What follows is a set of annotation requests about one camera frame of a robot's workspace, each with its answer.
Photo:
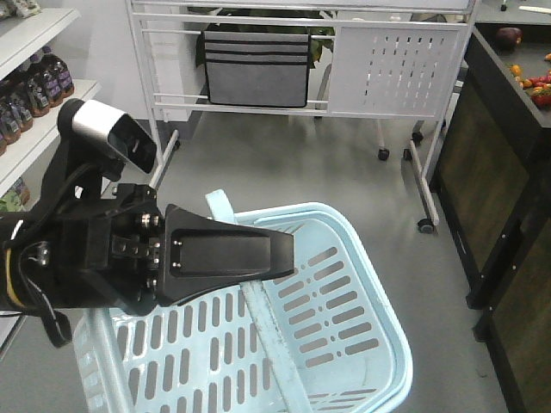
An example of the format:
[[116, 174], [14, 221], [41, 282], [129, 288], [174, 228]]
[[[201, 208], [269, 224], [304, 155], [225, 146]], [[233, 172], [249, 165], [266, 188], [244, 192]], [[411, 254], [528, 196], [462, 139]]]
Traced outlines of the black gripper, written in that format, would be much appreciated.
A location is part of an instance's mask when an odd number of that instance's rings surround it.
[[[36, 285], [56, 309], [119, 308], [144, 316], [156, 299], [160, 306], [180, 305], [294, 272], [292, 235], [172, 204], [163, 218], [156, 190], [129, 183], [111, 199], [66, 197], [52, 215], [41, 204], [2, 213], [1, 245], [4, 311], [32, 311], [27, 289]], [[155, 299], [149, 283], [157, 274]]]

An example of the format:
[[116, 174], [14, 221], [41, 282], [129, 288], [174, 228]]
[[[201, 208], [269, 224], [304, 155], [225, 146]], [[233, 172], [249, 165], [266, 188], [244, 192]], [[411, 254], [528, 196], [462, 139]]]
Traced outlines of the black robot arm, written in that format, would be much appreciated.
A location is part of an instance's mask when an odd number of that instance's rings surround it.
[[123, 168], [64, 135], [31, 210], [1, 216], [1, 307], [38, 317], [51, 343], [71, 341], [68, 309], [115, 308], [143, 317], [206, 293], [294, 271], [291, 234], [160, 210], [145, 184], [102, 195]]

